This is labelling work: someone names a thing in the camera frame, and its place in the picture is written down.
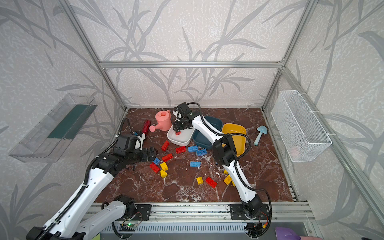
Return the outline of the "blue lego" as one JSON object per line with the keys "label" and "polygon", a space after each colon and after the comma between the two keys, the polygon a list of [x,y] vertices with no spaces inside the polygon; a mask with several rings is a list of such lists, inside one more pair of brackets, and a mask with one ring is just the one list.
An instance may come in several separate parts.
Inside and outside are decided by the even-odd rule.
{"label": "blue lego", "polygon": [[161,160],[158,159],[158,158],[156,158],[156,159],[153,161],[153,163],[154,163],[155,165],[160,165],[160,164],[161,164]]}
{"label": "blue lego", "polygon": [[201,149],[201,150],[196,151],[196,154],[197,154],[198,157],[200,157],[200,156],[204,156],[204,155],[206,155],[207,153],[208,153],[208,152],[207,152],[206,149]]}
{"label": "blue lego", "polygon": [[197,152],[199,150],[198,146],[190,146],[188,147],[189,153]]}
{"label": "blue lego", "polygon": [[201,162],[190,162],[190,167],[200,168]]}

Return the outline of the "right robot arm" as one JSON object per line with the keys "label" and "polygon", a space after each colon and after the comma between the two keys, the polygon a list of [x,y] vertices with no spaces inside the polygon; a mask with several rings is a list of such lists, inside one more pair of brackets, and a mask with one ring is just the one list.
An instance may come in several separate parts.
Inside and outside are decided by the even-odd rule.
{"label": "right robot arm", "polygon": [[181,103],[173,109],[176,120],[173,123],[175,132],[180,132],[189,128],[195,128],[202,133],[211,143],[213,157],[219,166],[222,166],[232,178],[238,190],[243,204],[245,216],[248,219],[255,219],[262,209],[263,201],[258,192],[267,192],[265,189],[255,189],[248,182],[241,169],[239,159],[244,157],[251,149],[250,146],[237,156],[237,150],[233,140],[234,136],[240,136],[250,140],[246,134],[234,133],[224,134],[213,127],[204,117],[201,106],[198,103]]}

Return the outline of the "pink watering can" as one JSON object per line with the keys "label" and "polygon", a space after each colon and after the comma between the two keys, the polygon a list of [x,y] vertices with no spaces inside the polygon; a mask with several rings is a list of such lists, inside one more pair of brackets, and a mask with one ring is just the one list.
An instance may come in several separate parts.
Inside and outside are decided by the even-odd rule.
{"label": "pink watering can", "polygon": [[149,129],[151,132],[155,132],[156,130],[168,131],[172,126],[170,110],[157,112],[155,119],[157,123],[150,126]]}

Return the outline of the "yellow lego left lower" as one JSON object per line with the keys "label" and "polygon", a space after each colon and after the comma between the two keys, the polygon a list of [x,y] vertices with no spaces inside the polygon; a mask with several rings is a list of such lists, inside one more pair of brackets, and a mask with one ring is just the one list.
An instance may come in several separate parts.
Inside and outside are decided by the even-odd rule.
{"label": "yellow lego left lower", "polygon": [[164,171],[164,170],[161,170],[161,177],[162,178],[165,178],[165,177],[167,177],[168,176],[168,174],[167,174],[167,172],[166,171]]}

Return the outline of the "white rectangular bin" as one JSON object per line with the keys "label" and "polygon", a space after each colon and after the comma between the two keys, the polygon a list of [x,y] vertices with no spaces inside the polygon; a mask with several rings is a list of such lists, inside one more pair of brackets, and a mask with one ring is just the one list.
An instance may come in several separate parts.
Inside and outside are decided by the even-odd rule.
{"label": "white rectangular bin", "polygon": [[195,128],[188,128],[182,130],[179,135],[176,135],[176,132],[173,130],[173,126],[167,132],[167,138],[170,143],[173,143],[178,146],[187,146],[189,145],[192,136],[195,132]]}

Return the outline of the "dark teal rectangular bin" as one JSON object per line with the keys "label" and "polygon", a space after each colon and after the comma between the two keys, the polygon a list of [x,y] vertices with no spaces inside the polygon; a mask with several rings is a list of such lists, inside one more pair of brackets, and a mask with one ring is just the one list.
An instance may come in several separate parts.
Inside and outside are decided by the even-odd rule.
{"label": "dark teal rectangular bin", "polygon": [[[216,129],[217,131],[221,132],[223,128],[223,122],[214,117],[210,116],[204,116],[204,119],[210,124],[210,128]],[[200,148],[211,150],[213,147],[213,144],[211,142],[211,139],[214,135],[212,131],[210,131],[205,125],[202,123],[202,119],[200,116],[197,116],[195,120],[198,120],[198,128],[195,130],[193,134],[193,141],[195,145],[197,145]]]}

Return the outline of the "yellow lego bottom centre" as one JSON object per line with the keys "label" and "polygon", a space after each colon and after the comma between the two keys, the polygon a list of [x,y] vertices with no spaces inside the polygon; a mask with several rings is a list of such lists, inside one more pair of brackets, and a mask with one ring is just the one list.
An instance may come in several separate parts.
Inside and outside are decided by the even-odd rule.
{"label": "yellow lego bottom centre", "polygon": [[196,178],[198,185],[202,185],[204,183],[203,178],[198,177]]}

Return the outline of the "yellow rectangular bin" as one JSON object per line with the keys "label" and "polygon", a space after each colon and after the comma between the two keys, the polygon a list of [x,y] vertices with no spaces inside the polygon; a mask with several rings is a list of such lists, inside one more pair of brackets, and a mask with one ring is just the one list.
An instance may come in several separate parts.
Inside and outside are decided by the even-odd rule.
{"label": "yellow rectangular bin", "polygon": [[[222,132],[224,134],[234,134],[234,133],[239,133],[239,134],[247,134],[247,130],[245,127],[237,124],[232,124],[232,123],[226,123],[223,125]],[[245,148],[246,148],[246,138],[242,136],[232,136],[236,151],[237,151],[237,156],[239,157],[241,154],[244,153]]]}

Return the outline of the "yellow lego right long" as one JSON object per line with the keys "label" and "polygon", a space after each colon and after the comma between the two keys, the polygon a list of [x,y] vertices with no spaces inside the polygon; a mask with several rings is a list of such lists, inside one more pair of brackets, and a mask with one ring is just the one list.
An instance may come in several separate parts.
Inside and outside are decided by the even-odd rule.
{"label": "yellow lego right long", "polygon": [[227,175],[227,177],[224,179],[224,183],[228,186],[232,183],[232,178],[230,175]]}

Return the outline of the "light blue toy shovel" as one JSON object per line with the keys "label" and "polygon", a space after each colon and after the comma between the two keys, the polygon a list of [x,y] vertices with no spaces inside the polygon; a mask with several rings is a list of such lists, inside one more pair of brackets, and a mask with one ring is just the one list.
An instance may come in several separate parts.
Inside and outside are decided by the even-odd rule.
{"label": "light blue toy shovel", "polygon": [[255,146],[258,146],[259,145],[259,142],[261,140],[261,137],[262,135],[265,135],[268,133],[268,129],[266,126],[259,126],[257,128],[257,131],[259,132],[258,136],[256,137],[255,141],[254,141],[254,145]]}

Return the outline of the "purple object bottom right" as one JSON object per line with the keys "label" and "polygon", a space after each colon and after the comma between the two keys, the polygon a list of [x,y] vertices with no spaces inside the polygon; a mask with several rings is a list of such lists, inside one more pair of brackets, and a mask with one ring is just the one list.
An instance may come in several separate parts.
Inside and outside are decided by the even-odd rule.
{"label": "purple object bottom right", "polygon": [[301,240],[292,229],[284,227],[275,227],[277,240]]}

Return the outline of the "red handled tool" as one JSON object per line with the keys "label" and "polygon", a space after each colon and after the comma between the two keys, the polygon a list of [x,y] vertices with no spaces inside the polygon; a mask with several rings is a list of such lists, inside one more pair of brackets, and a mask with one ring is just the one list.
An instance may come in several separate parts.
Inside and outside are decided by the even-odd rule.
{"label": "red handled tool", "polygon": [[143,132],[144,135],[147,135],[147,134],[148,134],[149,129],[150,129],[150,126],[151,126],[151,121],[146,120],[146,121],[144,122],[144,125],[143,125],[143,128],[142,128],[142,132]]}

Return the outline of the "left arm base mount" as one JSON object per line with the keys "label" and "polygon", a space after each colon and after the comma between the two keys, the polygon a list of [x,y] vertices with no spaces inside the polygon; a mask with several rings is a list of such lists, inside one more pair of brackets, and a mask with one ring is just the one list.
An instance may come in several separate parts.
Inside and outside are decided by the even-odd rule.
{"label": "left arm base mount", "polygon": [[127,214],[117,219],[117,221],[148,221],[150,219],[152,205],[136,204],[135,209],[128,209]]}

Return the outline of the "clear plastic wall shelf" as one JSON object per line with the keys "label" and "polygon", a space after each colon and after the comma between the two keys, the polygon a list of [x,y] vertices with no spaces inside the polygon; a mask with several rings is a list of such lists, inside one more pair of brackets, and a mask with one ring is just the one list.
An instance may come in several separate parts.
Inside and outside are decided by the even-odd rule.
{"label": "clear plastic wall shelf", "polygon": [[55,163],[97,108],[94,97],[67,94],[12,150],[23,163]]}

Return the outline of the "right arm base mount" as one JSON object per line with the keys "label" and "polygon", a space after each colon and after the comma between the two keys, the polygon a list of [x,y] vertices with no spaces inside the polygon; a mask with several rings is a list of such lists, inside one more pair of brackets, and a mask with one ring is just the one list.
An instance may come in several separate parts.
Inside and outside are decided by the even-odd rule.
{"label": "right arm base mount", "polygon": [[270,218],[270,207],[268,204],[262,204],[261,209],[254,217],[247,217],[242,204],[229,204],[227,211],[231,215],[231,220],[256,220],[256,221],[267,221]]}

